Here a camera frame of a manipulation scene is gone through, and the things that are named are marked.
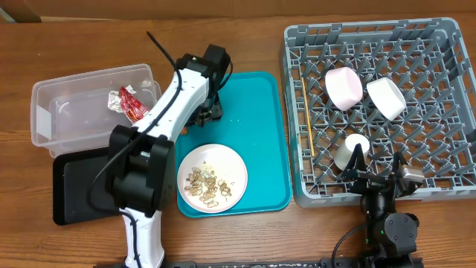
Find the white plate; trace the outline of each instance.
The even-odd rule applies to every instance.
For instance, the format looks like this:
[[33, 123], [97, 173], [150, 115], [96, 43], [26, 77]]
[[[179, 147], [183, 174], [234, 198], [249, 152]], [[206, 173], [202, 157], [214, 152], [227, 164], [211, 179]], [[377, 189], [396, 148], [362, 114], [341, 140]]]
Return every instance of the white plate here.
[[[192, 168], [199, 168], [203, 161], [215, 171], [216, 180], [224, 179], [231, 189], [231, 197], [226, 198], [218, 190], [214, 198], [218, 206], [212, 208], [200, 201], [200, 196], [192, 197], [185, 190], [185, 186], [190, 185], [186, 180], [188, 174], [192, 173]], [[233, 207], [245, 193], [247, 184], [248, 171], [243, 159], [234, 150], [220, 144], [207, 144], [196, 148], [185, 156], [178, 168], [177, 186], [181, 197], [189, 206], [204, 213], [219, 213]]]

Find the clear plastic bin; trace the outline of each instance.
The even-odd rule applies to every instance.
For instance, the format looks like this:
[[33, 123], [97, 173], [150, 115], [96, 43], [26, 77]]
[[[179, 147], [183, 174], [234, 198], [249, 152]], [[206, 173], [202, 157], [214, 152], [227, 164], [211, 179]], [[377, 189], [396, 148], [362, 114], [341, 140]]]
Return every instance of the clear plastic bin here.
[[161, 90], [147, 64], [75, 74], [36, 83], [31, 95], [31, 141], [63, 153], [105, 147], [118, 125], [131, 126], [123, 113], [108, 109], [109, 92], [131, 85], [134, 97], [152, 108]]

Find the wooden surface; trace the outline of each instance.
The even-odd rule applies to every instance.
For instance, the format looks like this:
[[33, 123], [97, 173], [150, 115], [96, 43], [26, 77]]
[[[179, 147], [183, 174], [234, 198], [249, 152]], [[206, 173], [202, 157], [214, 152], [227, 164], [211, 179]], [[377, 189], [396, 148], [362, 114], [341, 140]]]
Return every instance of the wooden surface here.
[[[213, 43], [226, 47], [236, 72], [268, 71], [280, 81], [278, 50], [288, 25], [432, 16], [459, 22], [476, 63], [474, 13], [0, 25], [0, 267], [90, 267], [121, 261], [126, 254], [119, 217], [54, 224], [53, 159], [30, 140], [34, 83], [147, 63], [165, 87], [172, 69], [145, 31], [174, 58], [202, 54]], [[285, 114], [282, 94], [281, 103]], [[474, 207], [476, 200], [399, 203], [400, 211], [421, 221], [416, 255], [427, 267], [476, 267]], [[173, 202], [162, 216], [161, 240], [171, 261], [318, 260], [329, 257], [338, 239], [363, 220], [356, 207], [305, 209], [294, 201], [276, 213], [191, 220]], [[338, 254], [363, 248], [363, 234], [357, 234]]]

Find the gray plastic crate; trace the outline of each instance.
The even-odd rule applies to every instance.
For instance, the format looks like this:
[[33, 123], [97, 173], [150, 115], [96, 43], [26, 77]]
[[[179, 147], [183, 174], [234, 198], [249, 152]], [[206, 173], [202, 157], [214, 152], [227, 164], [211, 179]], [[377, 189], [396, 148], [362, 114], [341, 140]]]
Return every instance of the gray plastic crate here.
[[[359, 195], [349, 193], [349, 183], [341, 181], [332, 159], [352, 133], [370, 140], [368, 171], [388, 175], [396, 150], [410, 165], [422, 168], [424, 188], [405, 199], [476, 197], [476, 107], [469, 102], [476, 103], [475, 76], [453, 19], [294, 25], [284, 31], [283, 48], [282, 82], [298, 205], [358, 204]], [[343, 66], [353, 68], [364, 85], [362, 101], [348, 111], [332, 105], [324, 83], [328, 70]], [[394, 121], [380, 114], [367, 93], [366, 84], [381, 77], [393, 80], [407, 101]]]

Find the red snack package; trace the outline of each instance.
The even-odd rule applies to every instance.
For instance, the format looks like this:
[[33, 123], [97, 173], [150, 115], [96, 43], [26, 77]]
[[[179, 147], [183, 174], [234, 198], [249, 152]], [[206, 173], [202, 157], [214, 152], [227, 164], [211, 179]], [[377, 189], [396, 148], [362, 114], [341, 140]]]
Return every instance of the red snack package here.
[[134, 98], [126, 88], [120, 88], [119, 97], [120, 107], [132, 123], [141, 120], [149, 112], [149, 108], [145, 107], [139, 100]]

